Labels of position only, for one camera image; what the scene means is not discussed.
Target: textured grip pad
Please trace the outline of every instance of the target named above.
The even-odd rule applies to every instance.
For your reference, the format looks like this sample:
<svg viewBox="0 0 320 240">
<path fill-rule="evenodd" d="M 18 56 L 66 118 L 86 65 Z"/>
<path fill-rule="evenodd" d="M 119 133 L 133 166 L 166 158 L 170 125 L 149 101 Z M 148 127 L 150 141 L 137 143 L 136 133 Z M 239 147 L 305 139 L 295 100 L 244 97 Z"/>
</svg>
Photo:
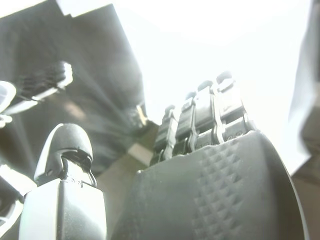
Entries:
<svg viewBox="0 0 320 240">
<path fill-rule="evenodd" d="M 259 131 L 138 173 L 112 240 L 306 240 L 299 199 Z"/>
</svg>

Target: textured rubber pad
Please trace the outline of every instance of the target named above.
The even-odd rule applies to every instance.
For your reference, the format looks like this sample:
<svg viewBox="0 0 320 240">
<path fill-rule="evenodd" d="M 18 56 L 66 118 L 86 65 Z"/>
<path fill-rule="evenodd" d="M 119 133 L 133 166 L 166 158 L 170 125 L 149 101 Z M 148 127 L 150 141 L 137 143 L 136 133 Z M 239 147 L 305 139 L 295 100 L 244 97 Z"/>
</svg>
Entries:
<svg viewBox="0 0 320 240">
<path fill-rule="evenodd" d="M 259 131 L 137 174 L 112 240 L 306 240 L 299 199 Z"/>
</svg>

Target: robotic hand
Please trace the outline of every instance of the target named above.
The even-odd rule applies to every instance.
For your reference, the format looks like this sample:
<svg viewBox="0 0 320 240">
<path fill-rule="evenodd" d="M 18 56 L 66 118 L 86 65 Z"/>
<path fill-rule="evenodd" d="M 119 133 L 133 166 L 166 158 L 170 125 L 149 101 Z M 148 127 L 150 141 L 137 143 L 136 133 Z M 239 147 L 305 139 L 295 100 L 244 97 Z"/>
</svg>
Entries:
<svg viewBox="0 0 320 240">
<path fill-rule="evenodd" d="M 308 240 L 300 201 L 229 74 L 165 111 L 151 166 L 136 175 L 111 240 Z M 85 131 L 60 124 L 26 195 L 20 240 L 105 240 L 105 198 Z"/>
</svg>

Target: dark gray surface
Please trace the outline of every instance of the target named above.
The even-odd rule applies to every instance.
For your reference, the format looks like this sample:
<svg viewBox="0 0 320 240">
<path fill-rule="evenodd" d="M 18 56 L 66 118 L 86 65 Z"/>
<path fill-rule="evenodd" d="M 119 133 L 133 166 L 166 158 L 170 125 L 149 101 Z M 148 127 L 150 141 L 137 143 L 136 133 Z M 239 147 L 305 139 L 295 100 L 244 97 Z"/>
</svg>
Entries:
<svg viewBox="0 0 320 240">
<path fill-rule="evenodd" d="M 300 201 L 259 131 L 138 173 L 112 240 L 308 239 Z"/>
<path fill-rule="evenodd" d="M 73 69 L 66 91 L 0 130 L 0 151 L 30 177 L 58 123 L 84 128 L 92 170 L 103 171 L 133 142 L 126 109 L 144 102 L 141 72 L 112 5 L 72 18 L 48 0 L 0 19 L 0 80 L 14 82 L 60 60 Z"/>
</svg>

